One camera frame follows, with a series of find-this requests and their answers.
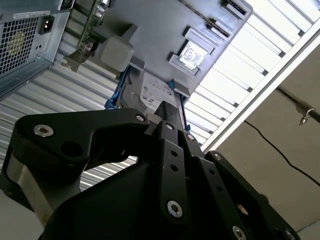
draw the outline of white ceiling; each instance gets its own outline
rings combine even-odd
[[[317,47],[282,86],[320,109],[320,47]],[[295,106],[273,92],[247,119],[291,161],[320,182],[320,124],[313,119],[297,126]],[[320,219],[320,187],[288,166],[258,133],[242,123],[217,149],[295,229]]]

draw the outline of computer power supply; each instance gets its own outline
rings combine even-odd
[[[2,0],[0,99],[52,66],[74,0]]]

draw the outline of black metal bracket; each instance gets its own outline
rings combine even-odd
[[[299,240],[223,156],[201,151],[177,108],[156,113],[157,123],[134,109],[25,116],[0,188],[35,211],[42,240]],[[128,156],[137,163],[79,191],[83,171]]]

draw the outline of electronic component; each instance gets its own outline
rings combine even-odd
[[[179,89],[190,96],[252,14],[249,4],[244,0],[237,2],[245,6],[244,19],[227,11],[221,0],[172,0],[161,4],[149,0],[147,5],[117,0],[106,12],[108,21],[103,26],[112,33],[123,33],[128,24],[136,26],[135,36],[129,41],[134,48],[129,65],[136,70],[129,71],[120,87],[116,107],[154,113],[159,101],[155,104],[154,97],[141,98],[145,92],[144,78],[149,75],[165,84],[177,81]],[[145,68],[138,67],[137,62]],[[180,107],[180,93],[174,94],[176,99],[171,104]]]
[[[57,1],[8,0],[0,9],[0,99],[49,68],[70,12]]]

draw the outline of sticker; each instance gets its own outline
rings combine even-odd
[[[156,111],[162,101],[175,104],[174,91],[162,80],[145,73],[143,76],[141,101],[150,109]]]
[[[50,11],[31,11],[13,14],[13,19],[27,19],[50,15]]]
[[[188,68],[195,70],[205,59],[206,55],[207,51],[205,51],[192,41],[189,41],[183,49],[179,60]]]

